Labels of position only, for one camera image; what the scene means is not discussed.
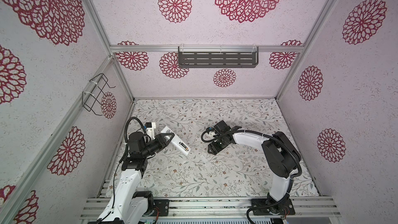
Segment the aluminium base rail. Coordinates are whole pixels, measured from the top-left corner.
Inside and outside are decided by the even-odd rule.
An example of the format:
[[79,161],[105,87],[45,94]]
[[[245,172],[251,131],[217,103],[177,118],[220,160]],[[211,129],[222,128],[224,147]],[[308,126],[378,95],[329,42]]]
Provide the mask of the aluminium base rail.
[[[252,207],[252,198],[169,198],[169,204],[159,209],[167,217],[182,218],[244,218]],[[341,217],[332,197],[291,197],[280,217]],[[108,205],[109,198],[89,198],[78,218],[96,220]]]

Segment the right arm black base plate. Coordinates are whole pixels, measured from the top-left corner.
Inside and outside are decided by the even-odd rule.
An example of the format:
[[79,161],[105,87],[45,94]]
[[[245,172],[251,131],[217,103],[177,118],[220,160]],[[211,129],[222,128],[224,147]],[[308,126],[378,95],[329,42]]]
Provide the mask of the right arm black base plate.
[[267,200],[265,198],[262,199],[251,199],[251,207],[259,207],[262,206],[261,209],[253,210],[253,214],[255,216],[264,216],[264,215],[295,215],[295,209],[293,207],[293,203],[291,199],[287,199],[284,202],[275,205],[271,205],[271,200]]

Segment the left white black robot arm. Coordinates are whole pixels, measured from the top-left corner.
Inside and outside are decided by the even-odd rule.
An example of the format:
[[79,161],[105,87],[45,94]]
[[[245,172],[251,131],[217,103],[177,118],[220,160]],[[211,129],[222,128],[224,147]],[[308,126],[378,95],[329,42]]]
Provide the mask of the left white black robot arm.
[[144,215],[152,213],[154,208],[151,191],[137,191],[148,158],[166,148],[174,139],[174,133],[160,133],[149,142],[145,134],[134,132],[127,139],[128,156],[122,161],[120,180],[109,203],[95,224],[137,224]]

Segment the grey slotted wall shelf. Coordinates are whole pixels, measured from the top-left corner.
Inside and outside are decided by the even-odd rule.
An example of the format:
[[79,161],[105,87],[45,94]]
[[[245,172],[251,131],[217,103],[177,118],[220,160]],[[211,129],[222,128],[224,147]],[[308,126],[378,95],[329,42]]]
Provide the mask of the grey slotted wall shelf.
[[259,53],[250,52],[193,52],[178,47],[178,65],[181,68],[255,68]]

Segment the white battery cover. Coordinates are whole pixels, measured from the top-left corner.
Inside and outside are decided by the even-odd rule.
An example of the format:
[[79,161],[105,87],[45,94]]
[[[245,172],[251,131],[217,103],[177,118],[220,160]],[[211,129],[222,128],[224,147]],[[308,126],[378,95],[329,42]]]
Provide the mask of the white battery cover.
[[204,164],[208,164],[208,163],[209,163],[208,160],[207,160],[207,158],[206,158],[204,155],[201,155],[200,158],[201,158],[201,161],[202,161]]

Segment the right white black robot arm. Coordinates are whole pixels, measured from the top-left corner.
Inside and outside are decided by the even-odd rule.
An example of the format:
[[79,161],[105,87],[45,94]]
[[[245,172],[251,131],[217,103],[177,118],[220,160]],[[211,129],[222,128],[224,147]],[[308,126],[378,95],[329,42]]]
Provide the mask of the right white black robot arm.
[[302,175],[300,153],[283,132],[272,135],[258,131],[230,127],[224,121],[208,127],[201,140],[208,144],[207,152],[216,155],[230,144],[245,145],[262,150],[268,167],[273,172],[273,181],[268,193],[271,203],[283,202],[291,191],[294,178]]

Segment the black AAA battery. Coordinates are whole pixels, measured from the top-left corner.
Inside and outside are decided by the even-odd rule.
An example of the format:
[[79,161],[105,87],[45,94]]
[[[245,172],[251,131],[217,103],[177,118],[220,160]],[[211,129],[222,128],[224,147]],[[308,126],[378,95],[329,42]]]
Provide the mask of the black AAA battery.
[[184,143],[179,143],[179,145],[184,149],[184,150],[186,150],[186,151],[188,151],[189,150],[189,148],[184,144]]

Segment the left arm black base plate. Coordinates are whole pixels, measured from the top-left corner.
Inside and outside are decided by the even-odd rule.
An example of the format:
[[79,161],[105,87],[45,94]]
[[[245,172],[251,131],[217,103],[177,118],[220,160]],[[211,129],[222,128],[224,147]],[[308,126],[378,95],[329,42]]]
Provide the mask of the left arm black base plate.
[[170,200],[149,200],[144,217],[165,217],[169,215]]

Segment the white remote control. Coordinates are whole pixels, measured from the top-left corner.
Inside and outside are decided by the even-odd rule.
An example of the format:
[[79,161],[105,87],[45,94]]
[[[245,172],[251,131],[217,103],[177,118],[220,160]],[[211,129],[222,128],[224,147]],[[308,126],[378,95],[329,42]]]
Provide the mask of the white remote control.
[[[166,126],[166,127],[164,127],[164,128],[161,130],[160,133],[174,133],[174,131],[172,131],[168,126]],[[182,154],[184,154],[185,156],[188,156],[189,153],[190,153],[190,151],[191,151],[191,148],[190,148],[190,147],[188,146],[188,144],[185,143],[176,133],[174,133],[174,134],[175,134],[175,136],[174,136],[173,140],[171,141],[171,144],[173,144],[173,145],[176,147],[176,149],[179,150]],[[188,150],[188,151],[184,150],[184,149],[179,145],[180,142],[181,142],[181,143],[184,143],[184,144],[189,148],[189,150]]]

